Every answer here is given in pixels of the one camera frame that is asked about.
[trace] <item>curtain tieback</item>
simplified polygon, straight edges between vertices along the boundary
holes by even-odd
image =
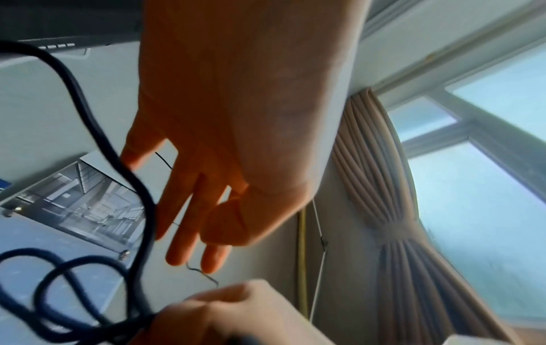
[[[374,238],[378,246],[405,239],[428,242],[427,234],[419,221],[399,221],[382,224],[374,231]]]

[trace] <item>thin black wire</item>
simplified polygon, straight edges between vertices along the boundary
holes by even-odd
[[[169,167],[170,170],[172,170],[172,166],[169,164],[169,162],[166,161],[165,158],[163,158],[162,155],[160,155],[158,152],[155,153],[163,162],[165,162],[165,164]],[[211,282],[213,282],[215,285],[216,285],[216,288],[218,289],[218,287],[220,286],[220,283],[214,279],[213,277],[211,277],[210,275],[206,274],[205,272],[203,272],[202,270],[198,269],[198,268],[194,268],[194,267],[191,267],[189,265],[188,262],[186,262],[186,268],[190,271],[194,271],[194,272],[199,272],[200,274],[202,274],[205,278],[207,278],[208,280],[210,280]]]
[[[0,53],[35,56],[49,65],[59,75],[70,94],[80,119],[89,130],[104,157],[133,186],[138,196],[140,196],[146,216],[142,242],[129,269],[125,268],[116,259],[106,256],[84,256],[64,261],[52,252],[37,248],[24,248],[1,253],[0,263],[17,256],[33,256],[51,263],[55,269],[48,273],[36,288],[33,298],[34,310],[12,298],[1,284],[0,305],[26,323],[36,335],[50,343],[78,342],[79,345],[96,345],[108,342],[115,345],[125,344],[139,329],[148,326],[154,317],[140,280],[153,245],[155,233],[154,201],[136,175],[121,163],[119,156],[95,120],[78,82],[62,62],[46,51],[17,42],[0,40]],[[86,295],[78,278],[70,270],[88,264],[107,265],[115,269],[123,277],[127,290],[127,320],[113,323],[101,315]],[[84,309],[97,320],[98,326],[67,317],[46,303],[47,289],[51,286],[51,282],[61,275],[68,281]],[[68,331],[55,331],[44,321],[55,323]]]

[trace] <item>frosted glass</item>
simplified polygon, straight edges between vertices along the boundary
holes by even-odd
[[[546,318],[546,205],[470,143],[409,161],[439,251],[503,318]]]
[[[420,97],[388,112],[401,142],[454,124],[444,109],[426,97]]]
[[[546,45],[463,80],[451,92],[546,141]]]

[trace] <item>brown curtain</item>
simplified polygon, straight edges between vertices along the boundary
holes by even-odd
[[[379,343],[439,345],[463,334],[519,344],[430,245],[408,160],[370,89],[348,99],[333,152],[349,196],[380,246]]]

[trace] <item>hand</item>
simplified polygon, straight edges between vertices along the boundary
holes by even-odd
[[[341,117],[343,104],[329,102],[369,2],[144,2],[139,110],[121,158],[137,169],[166,139],[178,150],[157,239],[193,196],[168,263],[184,264],[201,237],[201,267],[214,272],[230,245],[257,241],[311,200]]]
[[[251,335],[267,345],[333,345],[265,281],[211,290],[163,309],[130,345],[225,344]]]

